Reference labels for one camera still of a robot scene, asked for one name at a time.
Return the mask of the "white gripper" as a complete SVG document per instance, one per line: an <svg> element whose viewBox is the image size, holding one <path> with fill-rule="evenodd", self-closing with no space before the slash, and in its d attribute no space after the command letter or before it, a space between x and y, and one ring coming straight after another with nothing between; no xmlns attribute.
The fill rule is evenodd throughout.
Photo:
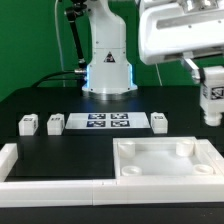
<svg viewBox="0 0 224 224"><path fill-rule="evenodd" d="M138 47L145 64L181 59L194 82L203 71L190 58L224 53L224 0L141 0Z"/></svg>

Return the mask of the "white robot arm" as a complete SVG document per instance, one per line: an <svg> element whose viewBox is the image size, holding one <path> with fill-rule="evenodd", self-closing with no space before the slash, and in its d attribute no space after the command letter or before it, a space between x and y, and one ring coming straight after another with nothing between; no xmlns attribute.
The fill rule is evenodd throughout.
<svg viewBox="0 0 224 224"><path fill-rule="evenodd" d="M224 0L136 0L138 52L146 64L224 53ZM92 59L83 94L120 99L137 90L126 58L126 24L108 0L87 0Z"/></svg>

